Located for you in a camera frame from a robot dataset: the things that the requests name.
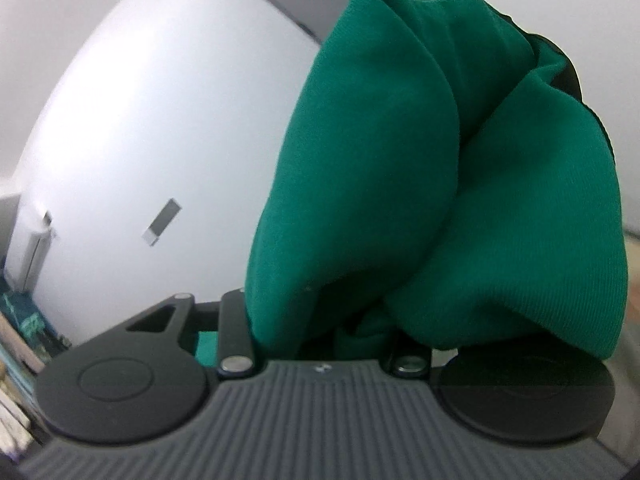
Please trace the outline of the white air conditioner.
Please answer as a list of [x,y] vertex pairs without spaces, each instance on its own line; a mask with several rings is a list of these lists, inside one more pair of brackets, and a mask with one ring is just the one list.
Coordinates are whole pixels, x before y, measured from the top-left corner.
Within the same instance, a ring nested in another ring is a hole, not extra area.
[[28,208],[18,212],[3,271],[14,292],[26,294],[34,288],[52,233],[46,218]]

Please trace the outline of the green hoodie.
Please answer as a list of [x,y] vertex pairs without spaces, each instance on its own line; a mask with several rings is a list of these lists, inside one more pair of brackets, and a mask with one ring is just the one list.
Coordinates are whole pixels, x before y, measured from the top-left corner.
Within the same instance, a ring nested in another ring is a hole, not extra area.
[[613,150],[568,57],[485,0],[350,0],[288,123],[244,285],[270,359],[539,332],[614,351]]

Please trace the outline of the wall switch panel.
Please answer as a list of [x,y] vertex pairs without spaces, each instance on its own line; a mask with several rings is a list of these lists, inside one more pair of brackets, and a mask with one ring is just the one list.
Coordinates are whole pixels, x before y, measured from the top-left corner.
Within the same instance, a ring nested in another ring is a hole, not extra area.
[[155,245],[163,232],[175,220],[180,210],[181,206],[178,202],[174,198],[170,198],[146,228],[142,234],[142,240],[149,246]]

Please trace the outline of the hanging light blue garment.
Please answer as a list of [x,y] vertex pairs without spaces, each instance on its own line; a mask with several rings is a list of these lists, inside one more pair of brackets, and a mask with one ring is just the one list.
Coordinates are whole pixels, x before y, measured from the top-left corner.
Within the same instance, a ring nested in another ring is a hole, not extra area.
[[32,399],[35,381],[44,363],[4,318],[1,320],[1,359],[17,389],[25,398]]

